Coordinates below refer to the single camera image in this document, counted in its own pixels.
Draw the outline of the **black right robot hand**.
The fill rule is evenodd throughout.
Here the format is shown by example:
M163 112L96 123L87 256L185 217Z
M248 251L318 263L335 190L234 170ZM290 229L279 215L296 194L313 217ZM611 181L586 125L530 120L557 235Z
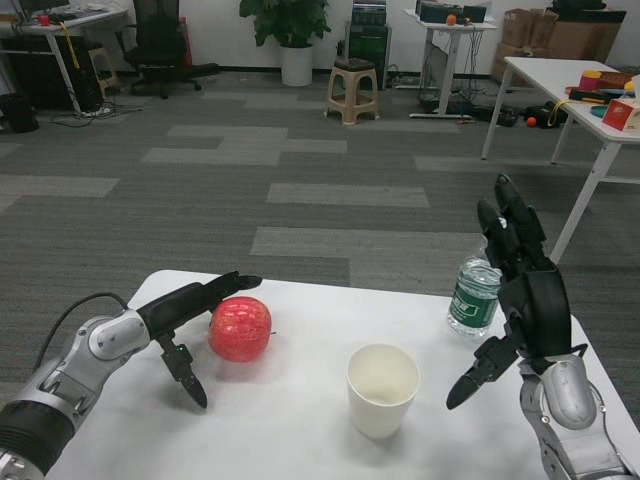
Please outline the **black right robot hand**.
M450 410L483 384L498 380L519 357L531 360L534 371L542 374L552 358L574 352L565 285L557 265L543 251L546 236L536 211L503 173L494 192L499 209L482 199L477 216L487 240L488 262L501 272L497 298L506 319L505 336L488 338L474 352L474 363L448 394Z

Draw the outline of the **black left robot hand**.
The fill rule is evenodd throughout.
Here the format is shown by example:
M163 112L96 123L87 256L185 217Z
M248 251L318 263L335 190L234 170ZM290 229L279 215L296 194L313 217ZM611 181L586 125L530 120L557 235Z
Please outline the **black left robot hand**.
M137 309L150 339L160 345L163 351L161 358L170 374L203 409L208 405L206 392L191 368L193 357L188 348L174 343L175 330L206 311L213 313L223 300L233 294L256 288L261 283L259 276L241 275L234 271L206 284L190 283Z

